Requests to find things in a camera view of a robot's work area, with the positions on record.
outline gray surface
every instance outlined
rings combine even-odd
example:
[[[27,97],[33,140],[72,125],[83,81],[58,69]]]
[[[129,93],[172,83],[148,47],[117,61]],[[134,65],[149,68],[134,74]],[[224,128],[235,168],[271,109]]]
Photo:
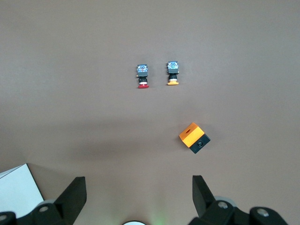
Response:
[[[86,176],[77,225],[187,224],[199,174],[299,224],[299,21],[291,0],[2,0],[0,169],[30,163],[46,198]],[[191,122],[211,138],[196,155]]]

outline silver screw head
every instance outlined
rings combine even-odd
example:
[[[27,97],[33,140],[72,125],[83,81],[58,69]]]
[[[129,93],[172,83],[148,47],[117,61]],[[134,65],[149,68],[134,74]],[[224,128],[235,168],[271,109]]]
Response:
[[[47,211],[48,209],[49,209],[48,206],[43,206],[43,207],[41,207],[38,211],[39,211],[39,212],[45,212],[45,211]]]
[[[225,202],[219,202],[217,205],[218,205],[220,208],[222,208],[222,209],[227,209],[227,208],[228,208],[228,205],[227,205]]]
[[[263,217],[268,217],[269,216],[268,212],[266,210],[264,210],[264,209],[258,209],[257,213],[259,215],[263,216]]]
[[[4,214],[4,215],[1,215],[1,216],[0,216],[0,221],[6,220],[6,218],[7,218],[7,215],[5,215],[5,214]]]

